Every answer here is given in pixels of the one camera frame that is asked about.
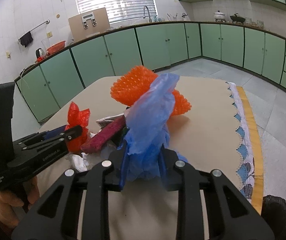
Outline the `person's left hand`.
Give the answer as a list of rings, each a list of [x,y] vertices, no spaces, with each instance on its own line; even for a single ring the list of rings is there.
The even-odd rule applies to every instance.
[[[25,191],[28,199],[28,209],[39,199],[38,179],[34,176],[25,182]],[[10,229],[15,228],[19,223],[19,218],[14,212],[14,207],[23,207],[24,202],[10,191],[0,191],[0,222]]]

